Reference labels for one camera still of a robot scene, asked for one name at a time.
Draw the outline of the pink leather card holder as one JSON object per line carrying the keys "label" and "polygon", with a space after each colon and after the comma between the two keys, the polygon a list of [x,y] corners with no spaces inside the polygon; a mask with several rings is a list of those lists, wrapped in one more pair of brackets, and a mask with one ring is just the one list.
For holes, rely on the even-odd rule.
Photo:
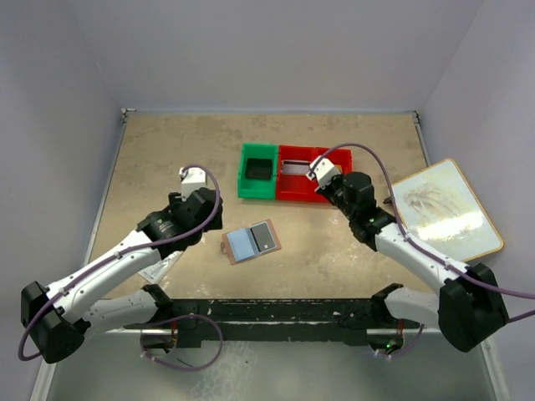
{"label": "pink leather card holder", "polygon": [[279,251],[282,249],[280,240],[278,239],[277,233],[275,231],[274,225],[270,219],[265,220],[270,225],[271,231],[277,243],[277,248],[271,251],[266,251],[264,253],[259,253],[257,247],[252,238],[250,228],[264,221],[254,223],[250,226],[245,226],[240,229],[229,231],[222,234],[221,241],[221,251],[224,255],[228,257],[229,262],[232,265],[237,263],[242,263],[260,256],[264,256],[268,253]]}

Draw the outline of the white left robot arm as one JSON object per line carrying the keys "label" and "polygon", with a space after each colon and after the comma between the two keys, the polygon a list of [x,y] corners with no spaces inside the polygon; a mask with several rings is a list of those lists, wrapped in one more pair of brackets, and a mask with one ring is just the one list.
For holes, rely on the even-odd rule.
{"label": "white left robot arm", "polygon": [[125,297],[104,295],[128,278],[197,244],[203,233],[222,228],[219,190],[205,186],[189,195],[171,193],[169,203],[148,214],[120,243],[69,276],[21,292],[23,336],[18,357],[60,362],[91,335],[138,325],[164,327],[174,316],[173,301],[156,284]]}

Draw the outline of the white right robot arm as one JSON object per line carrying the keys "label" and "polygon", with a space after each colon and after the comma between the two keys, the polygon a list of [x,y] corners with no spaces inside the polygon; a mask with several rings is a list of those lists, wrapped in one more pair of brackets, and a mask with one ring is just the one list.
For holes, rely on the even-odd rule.
{"label": "white right robot arm", "polygon": [[439,330],[455,349],[467,353],[507,325],[509,316],[496,292],[497,280],[483,264],[469,266],[436,251],[402,231],[396,219],[378,207],[368,175],[342,174],[332,167],[308,178],[316,193],[347,218],[353,237],[396,261],[421,279],[431,292],[415,292],[392,284],[377,294],[373,320],[390,327],[410,320]]}

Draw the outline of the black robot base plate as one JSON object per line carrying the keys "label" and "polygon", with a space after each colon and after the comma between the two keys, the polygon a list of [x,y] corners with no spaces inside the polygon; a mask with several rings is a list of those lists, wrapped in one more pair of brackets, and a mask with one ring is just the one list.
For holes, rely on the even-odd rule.
{"label": "black robot base plate", "polygon": [[178,348],[198,348],[205,341],[334,342],[365,346],[371,338],[386,341],[416,322],[394,319],[383,303],[384,292],[371,298],[179,299],[149,284],[142,290],[155,300],[149,328],[170,328],[178,321]]}

